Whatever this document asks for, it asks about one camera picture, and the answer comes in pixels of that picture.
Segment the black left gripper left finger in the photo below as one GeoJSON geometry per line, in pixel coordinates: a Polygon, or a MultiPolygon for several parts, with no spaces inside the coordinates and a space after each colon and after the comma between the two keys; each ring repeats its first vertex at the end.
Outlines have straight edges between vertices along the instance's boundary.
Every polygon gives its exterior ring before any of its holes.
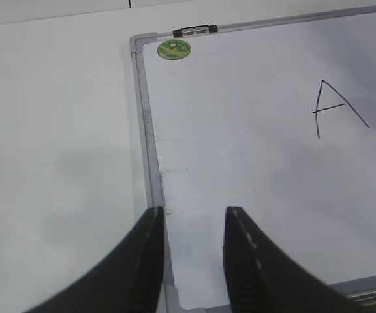
{"type": "Polygon", "coordinates": [[[156,312],[164,264],[164,210],[153,207],[94,268],[31,311],[156,312]]]}

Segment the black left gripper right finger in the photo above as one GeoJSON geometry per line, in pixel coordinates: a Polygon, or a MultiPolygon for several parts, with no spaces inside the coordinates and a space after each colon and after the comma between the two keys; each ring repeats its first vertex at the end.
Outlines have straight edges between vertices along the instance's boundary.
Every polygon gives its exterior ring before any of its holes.
{"type": "Polygon", "coordinates": [[[227,207],[223,267],[233,312],[363,312],[289,258],[241,207],[227,207]]]}

